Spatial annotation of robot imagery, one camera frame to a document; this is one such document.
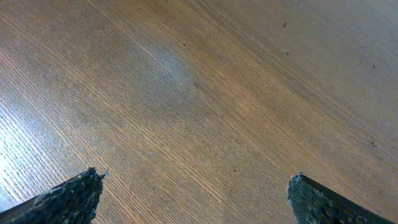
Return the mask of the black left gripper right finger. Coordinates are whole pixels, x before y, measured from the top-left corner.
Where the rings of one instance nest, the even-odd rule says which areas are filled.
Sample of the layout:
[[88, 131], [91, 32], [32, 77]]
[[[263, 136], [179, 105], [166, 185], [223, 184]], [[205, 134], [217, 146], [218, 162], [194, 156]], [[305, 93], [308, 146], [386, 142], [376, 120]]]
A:
[[298, 224], [393, 224], [302, 173], [289, 180], [287, 194]]

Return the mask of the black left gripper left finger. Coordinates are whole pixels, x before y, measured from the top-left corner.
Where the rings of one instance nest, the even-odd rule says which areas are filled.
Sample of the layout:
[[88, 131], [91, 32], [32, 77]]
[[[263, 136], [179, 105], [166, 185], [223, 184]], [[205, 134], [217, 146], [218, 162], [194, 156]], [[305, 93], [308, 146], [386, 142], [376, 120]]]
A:
[[103, 191], [106, 173], [94, 167], [1, 212], [3, 224], [90, 224]]

